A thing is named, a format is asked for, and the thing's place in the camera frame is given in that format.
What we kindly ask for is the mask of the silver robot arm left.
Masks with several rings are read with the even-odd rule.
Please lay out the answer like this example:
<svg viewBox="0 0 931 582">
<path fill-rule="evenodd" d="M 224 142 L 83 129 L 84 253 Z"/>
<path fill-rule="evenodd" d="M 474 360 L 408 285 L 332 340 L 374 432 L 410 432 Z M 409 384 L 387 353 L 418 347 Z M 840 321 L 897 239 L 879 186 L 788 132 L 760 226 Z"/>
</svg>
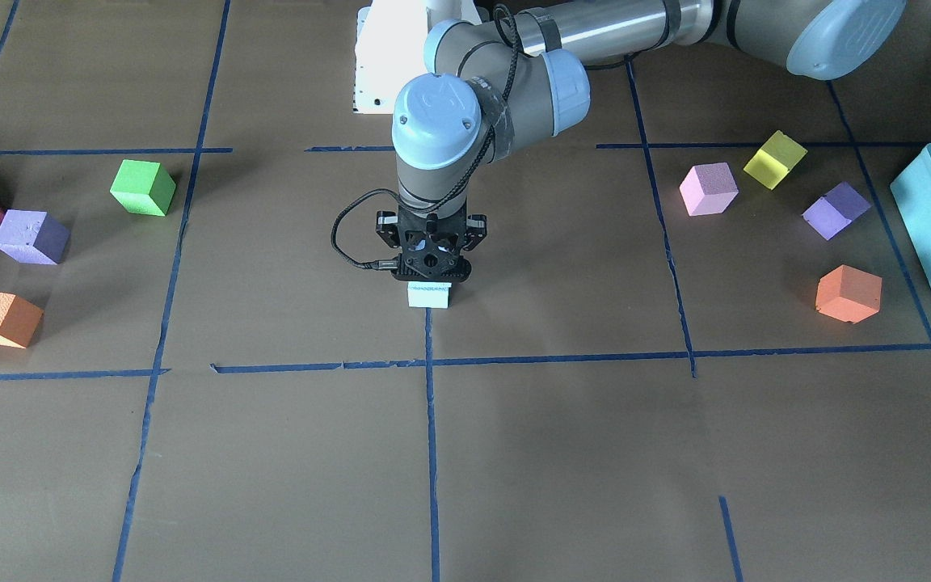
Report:
<svg viewBox="0 0 931 582">
<path fill-rule="evenodd" d="M 395 256 L 361 264 L 396 280 L 468 279 L 463 253 L 487 236 L 466 209 L 484 163 L 558 136 L 587 117 L 591 69 L 631 62 L 668 45 L 713 41 L 827 81 L 875 55 L 903 1 L 570 1 L 491 19 L 437 23 L 422 47 L 423 73 L 393 100 L 398 164 L 394 213 L 377 235 Z"/>
</svg>

